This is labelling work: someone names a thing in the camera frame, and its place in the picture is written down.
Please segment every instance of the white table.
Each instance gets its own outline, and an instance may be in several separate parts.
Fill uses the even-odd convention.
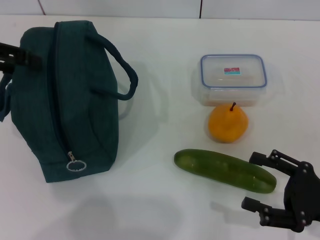
[[[119,106],[118,158],[109,172],[45,183],[40,165],[12,124],[0,124],[0,239],[6,240],[315,240],[320,225],[303,233],[261,227],[241,209],[245,196],[283,208],[288,177],[272,194],[256,194],[184,172],[175,152],[205,149],[248,160],[277,149],[313,164],[320,176],[320,22],[277,20],[141,19],[0,16],[0,42],[19,45],[24,31],[57,21],[90,20],[136,70],[133,100]],[[234,144],[205,133],[212,107],[192,85],[206,54],[258,54],[267,94],[245,107],[251,121]],[[117,78],[128,79],[111,59]]]

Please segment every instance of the pear stem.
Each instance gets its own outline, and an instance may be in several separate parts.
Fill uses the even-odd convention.
[[[230,111],[233,111],[234,110],[234,106],[236,105],[236,103],[234,102],[233,104],[232,104],[232,107],[230,108]]]

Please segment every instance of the white wall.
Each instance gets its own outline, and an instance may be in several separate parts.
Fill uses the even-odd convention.
[[[201,18],[320,20],[320,0],[203,0]]]
[[[42,15],[42,11],[37,0],[0,0],[3,14]]]
[[[41,0],[47,15],[199,18],[201,0]]]

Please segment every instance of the green cucumber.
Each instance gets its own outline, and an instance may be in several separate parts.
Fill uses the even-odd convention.
[[[255,193],[272,193],[277,179],[263,168],[222,153],[185,149],[174,155],[181,169]]]

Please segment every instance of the bag strap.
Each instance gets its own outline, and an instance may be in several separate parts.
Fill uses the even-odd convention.
[[[0,122],[10,113],[11,100],[11,74],[4,74],[0,82]]]
[[[120,52],[109,40],[99,35],[98,33],[92,31],[88,32],[86,36],[89,40],[92,40],[102,45],[114,57],[114,59],[121,65],[121,67],[123,67],[131,82],[129,92],[127,94],[121,94],[112,91],[107,92],[105,90],[101,90],[101,93],[110,94],[119,100],[126,101],[131,99],[135,94],[136,88],[138,86],[138,75],[135,72],[135,70],[133,70],[132,67],[122,58]]]

